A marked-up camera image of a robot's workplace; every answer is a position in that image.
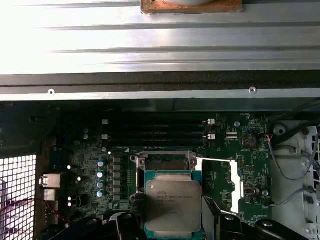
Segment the metal mesh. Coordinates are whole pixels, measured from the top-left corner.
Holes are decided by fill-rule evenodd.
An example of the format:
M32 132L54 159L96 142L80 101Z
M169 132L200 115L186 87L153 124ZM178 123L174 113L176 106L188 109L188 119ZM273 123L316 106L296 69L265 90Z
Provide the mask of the metal mesh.
M0 159L0 240L29 240L34 236L36 155Z

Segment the silver metal sheet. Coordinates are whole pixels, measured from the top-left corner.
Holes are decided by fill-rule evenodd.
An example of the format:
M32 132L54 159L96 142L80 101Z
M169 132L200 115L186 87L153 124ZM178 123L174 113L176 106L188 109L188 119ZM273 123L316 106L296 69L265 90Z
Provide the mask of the silver metal sheet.
M9 87L0 88L0 101L57 101L57 100L136 100L136 99L192 99L192 101L203 99L290 99L292 98L319 98L320 92L317 88L300 89L258 89L256 94L250 94L248 90L191 90L191 91L133 91L133 92L77 92L77 93L11 93Z
M320 69L320 2L256 3L148 16L138 0L2 1L0 74Z
M201 184L197 181L146 183L146 220L149 231L166 232L171 237L201 229Z

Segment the metal bracket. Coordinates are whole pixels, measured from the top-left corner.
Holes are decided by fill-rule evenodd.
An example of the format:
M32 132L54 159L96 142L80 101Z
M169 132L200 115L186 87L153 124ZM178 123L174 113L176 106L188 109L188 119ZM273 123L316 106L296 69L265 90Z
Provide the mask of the metal bracket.
M215 159L215 158L203 158L197 157L198 161L196 171L202 171L202 163L203 160L207 161L215 161L215 162L226 162L230 164L231 167L231 181L234 183L234 191L231 193L232 195L232 213L239 213L239 200L245 196L244 193L244 183L241 181L241 177L238 175L238 163L234 160L226 160L226 159Z
M198 171L197 167L199 165L199 162L197 159L198 157L201 157L200 154L197 154L192 151L142 151L137 153L136 155L130 156L130 160L136 163L136 167L138 169L145 171L146 162L148 160L149 155L185 155L185 158L188 160L189 163L189 170L191 172Z

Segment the motherboard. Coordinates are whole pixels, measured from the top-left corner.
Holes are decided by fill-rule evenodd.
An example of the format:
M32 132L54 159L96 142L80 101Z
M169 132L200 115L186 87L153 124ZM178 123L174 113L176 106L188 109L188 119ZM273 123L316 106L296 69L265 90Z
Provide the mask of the motherboard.
M70 224L128 212L137 193L150 239L202 239L202 197L251 226L272 218L263 114L64 113L58 126L50 171L67 176L57 199ZM178 236L165 230L177 219Z

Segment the wire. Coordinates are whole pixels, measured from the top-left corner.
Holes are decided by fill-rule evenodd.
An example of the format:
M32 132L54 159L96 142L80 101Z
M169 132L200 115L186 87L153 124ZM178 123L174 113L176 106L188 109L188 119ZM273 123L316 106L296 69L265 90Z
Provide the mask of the wire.
M57 215L57 217L59 219L61 219L62 221L64 222L68 222L63 216L61 216L58 212L56 212L56 210L54 210L51 205L45 201L45 200L42 200L40 198L26 198L26 199L23 199L23 200L19 200L19 201L15 201L15 202L12 202L10 203L9 205L7 206L4 206L3 208L0 209L0 213L2 213L4 210L6 210L7 208L10 208L12 206L15 206L16 204L19 204L19 203L23 203L23 202L29 202L29 201L40 201L40 202L43 202L46 207L55 215Z
M290 196L288 196L285 200L283 200L280 203L277 204L271 204L270 207L280 207L283 206L285 204L287 204L288 202L290 202L295 196L297 196L300 193L303 193L305 191L308 191L309 193L315 193L316 191L314 190L314 188L312 186L304 186L298 190L296 190L294 193L292 193Z
M310 157L309 164L308 164L306 170L303 172L302 176L301 176L301 177L298 177L298 178L290 178L290 177L287 177L287 176L284 174L284 172L282 171L282 169L281 169L281 167L280 167L280 165L279 165L279 163L278 163L278 160L277 160L277 158L276 158L275 152L274 152L273 147L272 147L272 143L271 143L271 141L268 141L268 145L269 145L269 148L270 148L270 154L271 154L271 156L272 156L272 159L273 159L276 167L277 167L278 170L280 171L281 175L282 175L285 179L290 180L290 181L300 181L300 180L302 180L302 179L304 179L304 178L306 177L306 175L308 174L308 172L309 172L309 170L310 170L310 168L311 168L311 165L312 165L312 162L313 162L312 159L313 159L313 160L315 159L315 156L316 156L316 153L317 153L318 144L319 144L319 137L320 137L320 134L317 134L317 135L315 136L313 152L312 152L312 155L311 155L311 157Z
M318 126L318 125L320 125L320 120L304 122L281 136L278 136L278 137L274 136L272 145L275 146L275 145L281 144L289 140L290 138L292 138L297 133L301 132L303 129L311 126Z
M276 148L273 148L273 151L278 151L278 150L282 150L282 149L288 149L290 151L294 151L296 153L296 155L298 155L298 148L294 147L294 146L290 146L290 145L278 145L276 146ZM316 171L316 173L320 176L320 164L318 161L316 161L315 159L312 159L312 155L310 153L307 153L306 151L301 150L301 157L305 157L308 158L309 161L312 161L312 165L313 165L313 169Z
M320 104L320 98L312 99L311 101L308 101L308 102L294 108L290 112L285 112L284 114L278 115L278 116L270 116L269 118L272 122L280 121L280 120L291 120L292 118L294 118L294 116L296 114L301 113L301 112L308 110L310 108L313 108L315 106L318 106L319 104Z

